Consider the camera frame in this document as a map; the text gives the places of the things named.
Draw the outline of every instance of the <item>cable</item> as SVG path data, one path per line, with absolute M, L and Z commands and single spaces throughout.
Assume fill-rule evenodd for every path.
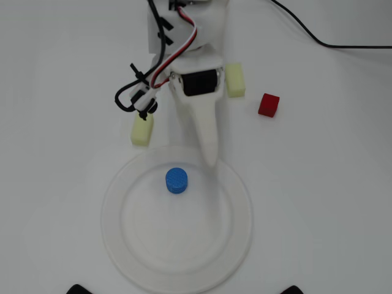
M 324 43 L 318 38 L 316 38 L 315 35 L 313 35 L 310 30 L 303 24 L 303 22 L 293 13 L 291 12 L 286 6 L 283 6 L 281 3 L 277 2 L 276 0 L 271 0 L 274 2 L 276 5 L 278 5 L 280 8 L 285 10 L 288 14 L 290 14 L 301 26 L 302 28 L 321 46 L 327 47 L 327 48 L 337 48 L 337 49 L 392 49 L 392 46 L 346 46 L 346 45 L 329 45 L 327 43 Z
M 195 21 L 186 13 L 186 11 L 178 6 L 177 7 L 177 12 L 178 15 L 185 20 L 187 23 L 189 23 L 190 25 L 192 25 L 194 27 L 194 30 L 192 31 L 192 34 L 189 36 L 189 38 L 186 40 L 186 42 L 184 43 L 184 45 L 182 45 L 181 47 L 179 47 L 172 55 L 170 55 L 165 62 L 163 62 L 154 72 L 153 77 L 151 78 L 151 81 L 149 82 L 149 85 L 151 88 L 153 89 L 157 89 L 160 88 L 164 83 L 166 83 L 168 81 L 168 79 L 166 79 L 163 83 L 159 84 L 159 85 L 155 85 L 156 79 L 157 77 L 165 70 L 166 67 L 168 67 L 176 58 L 178 58 L 181 54 L 183 54 L 194 42 L 194 40 L 197 37 L 197 26 Z
M 133 107 L 133 105 L 131 105 L 130 107 L 125 107 L 121 102 L 120 102 L 120 95 L 127 91 L 128 89 L 136 86 L 137 84 L 139 84 L 140 82 L 145 82 L 146 78 L 148 78 L 148 76 L 150 76 L 161 64 L 162 61 L 165 58 L 165 51 L 166 51 L 166 36 L 165 36 L 165 31 L 164 31 L 164 26 L 162 24 L 162 20 L 160 19 L 157 7 L 155 6 L 154 0 L 148 0 L 148 4 L 149 7 L 154 15 L 155 21 L 158 25 L 158 30 L 159 33 L 161 35 L 160 38 L 160 54 L 159 54 L 159 59 L 158 62 L 156 63 L 155 66 L 153 66 L 149 71 L 147 71 L 147 73 L 145 73 L 143 76 L 140 76 L 140 78 L 137 78 L 136 81 L 122 87 L 120 90 L 117 91 L 116 95 L 115 95 L 115 102 L 117 104 L 117 106 L 125 111 L 125 112 L 133 112 L 135 111 L 135 107 Z

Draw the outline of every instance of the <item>white plate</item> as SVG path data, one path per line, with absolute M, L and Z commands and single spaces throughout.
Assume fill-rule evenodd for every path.
M 226 280 L 251 243 L 252 210 L 244 184 L 222 161 L 205 169 L 196 149 L 144 153 L 115 176 L 102 208 L 102 234 L 113 263 L 153 293 L 189 294 Z M 189 185 L 171 194 L 165 175 L 183 168 Z

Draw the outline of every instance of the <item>wire bundle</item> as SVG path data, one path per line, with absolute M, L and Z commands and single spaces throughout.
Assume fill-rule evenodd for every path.
M 121 101 L 119 100 L 120 95 L 123 92 L 127 91 L 128 89 L 130 89 L 130 88 L 132 88 L 142 82 L 146 85 L 149 85 L 153 89 L 158 89 L 158 88 L 162 87 L 164 84 L 166 84 L 169 81 L 169 78 L 166 78 L 162 83 L 155 85 L 157 77 L 165 70 L 166 67 L 168 67 L 176 58 L 178 58 L 181 54 L 183 54 L 192 45 L 192 43 L 194 42 L 194 40 L 196 39 L 196 36 L 197 36 L 197 26 L 196 26 L 195 21 L 186 13 L 186 11 L 181 6 L 176 5 L 176 9 L 177 9 L 179 17 L 181 17 L 184 21 L 186 21 L 190 25 L 192 25 L 194 27 L 194 30 L 192 31 L 192 34 L 187 39 L 187 41 L 184 43 L 184 45 L 182 45 L 178 50 L 176 50 L 172 55 L 170 55 L 165 60 L 165 62 L 163 62 L 164 57 L 165 57 L 165 52 L 166 52 L 166 36 L 165 36 L 165 32 L 164 32 L 164 26 L 162 24 L 162 20 L 159 16 L 159 13 L 158 13 L 157 8 L 155 6 L 154 0 L 148 0 L 148 4 L 149 4 L 149 7 L 154 15 L 154 19 L 158 25 L 159 34 L 161 36 L 159 59 L 158 59 L 158 62 L 156 63 L 156 65 L 153 66 L 149 71 L 147 71 L 144 74 L 139 72 L 133 64 L 130 65 L 132 70 L 136 74 L 137 80 L 122 87 L 120 90 L 117 91 L 117 93 L 115 95 L 115 102 L 116 102 L 117 106 L 125 112 L 133 112 L 133 111 L 135 111 L 135 107 L 133 107 L 132 105 L 130 107 L 125 107 L 121 103 Z M 153 77 L 151 78 L 151 81 L 148 83 L 147 78 L 152 73 L 153 73 Z
M 192 34 L 186 40 L 184 45 L 179 47 L 172 55 L 170 55 L 165 60 L 165 62 L 161 66 L 159 66 L 157 68 L 157 70 L 154 72 L 153 77 L 151 78 L 151 81 L 149 84 L 150 87 L 153 89 L 160 88 L 163 84 L 165 84 L 169 81 L 169 79 L 167 78 L 163 83 L 155 85 L 155 82 L 156 82 L 158 75 L 160 73 L 162 73 L 165 70 L 165 68 L 168 67 L 178 56 L 183 54 L 192 45 L 192 43 L 194 42 L 194 40 L 197 37 L 197 27 L 196 27 L 195 21 L 190 16 L 188 16 L 188 14 L 185 12 L 185 10 L 182 7 L 179 6 L 177 8 L 177 12 L 178 12 L 179 17 L 181 17 L 183 20 L 185 20 L 186 22 L 188 22 L 190 25 L 192 25 L 194 27 L 194 30 L 192 31 Z

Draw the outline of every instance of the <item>yellow block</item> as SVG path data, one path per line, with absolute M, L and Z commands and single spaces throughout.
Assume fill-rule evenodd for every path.
M 226 84 L 229 97 L 245 96 L 245 81 L 241 63 L 226 65 Z
M 134 126 L 130 135 L 132 144 L 137 146 L 148 146 L 151 133 L 153 132 L 153 126 L 154 116 L 152 114 L 148 114 L 147 120 L 145 121 L 136 113 Z

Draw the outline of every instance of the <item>black cable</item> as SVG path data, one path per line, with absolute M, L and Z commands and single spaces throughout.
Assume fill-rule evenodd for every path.
M 315 35 L 312 34 L 312 32 L 310 32 L 310 30 L 308 30 L 308 28 L 303 24 L 303 22 L 296 17 L 296 15 L 289 11 L 288 8 L 286 8 L 285 6 L 283 6 L 281 3 L 277 2 L 276 0 L 271 0 L 272 2 L 274 2 L 276 5 L 278 5 L 280 8 L 282 8 L 283 10 L 285 10 L 288 14 L 290 14 L 301 26 L 302 28 L 320 45 L 327 47 L 327 48 L 337 48 L 337 49 L 392 49 L 392 46 L 346 46 L 346 45 L 329 45 L 327 43 L 324 43 L 320 40 L 318 40 L 318 38 L 316 38 Z
M 154 0 L 148 0 L 148 4 L 149 7 L 154 15 L 155 21 L 158 25 L 158 29 L 159 29 L 159 33 L 160 33 L 160 55 L 159 55 L 159 59 L 158 62 L 156 63 L 155 66 L 153 66 L 149 71 L 147 71 L 147 73 L 145 73 L 142 77 L 137 78 L 136 81 L 122 87 L 120 90 L 117 91 L 116 95 L 115 95 L 115 102 L 117 104 L 117 106 L 125 111 L 125 112 L 133 112 L 135 111 L 135 107 L 133 105 L 131 105 L 130 107 L 125 107 L 121 102 L 120 102 L 120 95 L 124 92 L 127 91 L 128 89 L 136 86 L 137 84 L 139 84 L 140 82 L 144 82 L 146 78 L 151 75 L 162 63 L 162 61 L 165 58 L 165 51 L 166 51 L 166 36 L 165 36 L 165 31 L 164 31 L 164 26 L 162 24 L 162 20 L 160 19 L 157 7 L 155 6 Z

